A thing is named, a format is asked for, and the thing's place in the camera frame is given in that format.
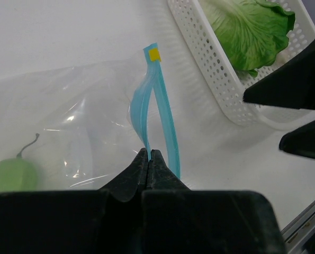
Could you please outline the yellow zip slider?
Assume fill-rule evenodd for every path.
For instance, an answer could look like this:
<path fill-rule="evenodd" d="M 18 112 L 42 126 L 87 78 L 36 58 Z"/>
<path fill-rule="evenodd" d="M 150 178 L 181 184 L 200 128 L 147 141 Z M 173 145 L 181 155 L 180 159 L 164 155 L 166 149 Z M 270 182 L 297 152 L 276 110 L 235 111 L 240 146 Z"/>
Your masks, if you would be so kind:
<path fill-rule="evenodd" d="M 160 54 L 158 48 L 153 48 L 149 50 L 149 58 L 152 62 L 159 61 L 161 62 Z"/>

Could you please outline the fake green lettuce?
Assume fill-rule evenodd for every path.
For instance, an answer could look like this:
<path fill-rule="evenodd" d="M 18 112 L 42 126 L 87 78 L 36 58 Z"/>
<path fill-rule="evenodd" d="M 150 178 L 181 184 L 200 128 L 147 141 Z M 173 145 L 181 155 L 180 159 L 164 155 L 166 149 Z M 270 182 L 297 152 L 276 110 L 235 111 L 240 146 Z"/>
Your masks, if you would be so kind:
<path fill-rule="evenodd" d="M 231 65 L 257 77 L 289 45 L 295 13 L 271 1 L 200 1 Z"/>

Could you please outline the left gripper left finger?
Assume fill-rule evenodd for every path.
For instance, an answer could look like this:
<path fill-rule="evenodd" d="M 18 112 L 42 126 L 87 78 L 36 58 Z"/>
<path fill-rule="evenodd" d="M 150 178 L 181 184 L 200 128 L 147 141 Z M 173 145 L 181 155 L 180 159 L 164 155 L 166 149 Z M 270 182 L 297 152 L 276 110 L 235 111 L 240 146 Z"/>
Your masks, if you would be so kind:
<path fill-rule="evenodd" d="M 0 253 L 141 253 L 148 152 L 98 190 L 0 193 Z"/>

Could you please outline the fake green pepper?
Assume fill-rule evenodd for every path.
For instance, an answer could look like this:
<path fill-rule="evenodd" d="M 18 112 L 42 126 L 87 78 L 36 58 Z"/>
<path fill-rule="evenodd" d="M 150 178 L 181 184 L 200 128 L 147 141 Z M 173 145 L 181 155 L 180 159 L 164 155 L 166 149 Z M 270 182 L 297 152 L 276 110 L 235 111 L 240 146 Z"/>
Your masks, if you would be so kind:
<path fill-rule="evenodd" d="M 35 165 L 22 157 L 23 151 L 37 142 L 35 139 L 25 145 L 14 158 L 0 161 L 0 193 L 34 191 L 38 185 L 38 173 Z"/>

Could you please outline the clear zip top bag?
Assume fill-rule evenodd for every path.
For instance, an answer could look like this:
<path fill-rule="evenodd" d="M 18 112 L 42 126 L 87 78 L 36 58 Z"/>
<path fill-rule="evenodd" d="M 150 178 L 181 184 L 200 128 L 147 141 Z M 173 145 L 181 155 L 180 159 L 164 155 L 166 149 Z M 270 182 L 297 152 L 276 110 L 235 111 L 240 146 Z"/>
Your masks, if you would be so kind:
<path fill-rule="evenodd" d="M 92 189 L 126 168 L 148 136 L 155 99 L 170 170 L 181 175 L 179 149 L 153 43 L 129 59 L 31 72 L 0 80 L 0 161 L 22 157 L 38 173 L 36 190 Z"/>

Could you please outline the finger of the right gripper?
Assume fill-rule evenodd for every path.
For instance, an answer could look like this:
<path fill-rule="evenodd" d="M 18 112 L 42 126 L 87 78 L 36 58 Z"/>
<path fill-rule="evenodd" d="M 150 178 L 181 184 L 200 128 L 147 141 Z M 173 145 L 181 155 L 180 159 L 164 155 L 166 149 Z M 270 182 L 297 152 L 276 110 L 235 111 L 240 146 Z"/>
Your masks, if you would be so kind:
<path fill-rule="evenodd" d="M 243 101 L 315 110 L 315 39 L 285 65 L 247 88 Z"/>
<path fill-rule="evenodd" d="M 284 135 L 279 149 L 292 155 L 315 159 L 315 120 Z"/>

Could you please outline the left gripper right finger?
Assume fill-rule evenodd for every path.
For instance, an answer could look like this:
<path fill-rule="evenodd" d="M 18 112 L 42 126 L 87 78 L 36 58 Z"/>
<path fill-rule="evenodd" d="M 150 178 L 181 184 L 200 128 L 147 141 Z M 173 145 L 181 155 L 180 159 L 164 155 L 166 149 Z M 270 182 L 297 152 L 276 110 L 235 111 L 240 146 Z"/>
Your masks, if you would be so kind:
<path fill-rule="evenodd" d="M 270 202 L 249 190 L 190 190 L 151 153 L 142 193 L 143 253 L 283 253 Z"/>

